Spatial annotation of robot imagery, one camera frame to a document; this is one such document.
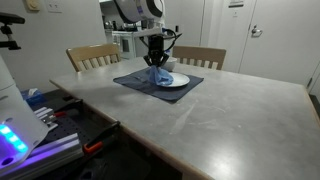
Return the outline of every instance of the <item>dark blue placemat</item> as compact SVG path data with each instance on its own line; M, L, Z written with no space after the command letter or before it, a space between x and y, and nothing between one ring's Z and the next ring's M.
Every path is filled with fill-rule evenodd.
M114 82L170 102L176 102L203 81L203 78L187 75L190 82L181 87L161 87L148 81L150 68L113 79Z

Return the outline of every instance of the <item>chair backrest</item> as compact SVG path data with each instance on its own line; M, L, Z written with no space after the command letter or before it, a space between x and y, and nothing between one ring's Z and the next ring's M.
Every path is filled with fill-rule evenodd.
M115 44L77 47L67 49L66 52L77 72L121 61L118 46Z
M203 47L174 46L172 56L178 58L179 63L189 65L193 64L194 66L201 67L205 67L205 65L208 64L208 68L210 69L213 67L213 63L217 63L217 69L221 70L224 58L226 56L226 50Z

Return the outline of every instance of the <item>blue led light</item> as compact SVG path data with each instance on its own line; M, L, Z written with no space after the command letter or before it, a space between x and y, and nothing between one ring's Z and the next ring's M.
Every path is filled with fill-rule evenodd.
M11 131L11 129L4 125L0 125L0 135L4 136L9 144L12 144L15 149L20 152L28 151L28 147L19 139L19 137Z

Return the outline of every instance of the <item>table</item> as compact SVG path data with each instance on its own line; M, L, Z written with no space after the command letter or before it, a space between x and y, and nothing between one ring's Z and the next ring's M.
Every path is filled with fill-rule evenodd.
M137 58L51 82L186 178L320 179L319 118L302 85L177 64L205 79L170 104L112 81L145 67Z

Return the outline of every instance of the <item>white plate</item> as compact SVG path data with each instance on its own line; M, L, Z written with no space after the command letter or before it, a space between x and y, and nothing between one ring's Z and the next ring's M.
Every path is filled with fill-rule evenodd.
M173 82L170 85L163 85L163 87L180 87L188 84L190 82L190 79L188 76L180 73L169 73L172 78Z

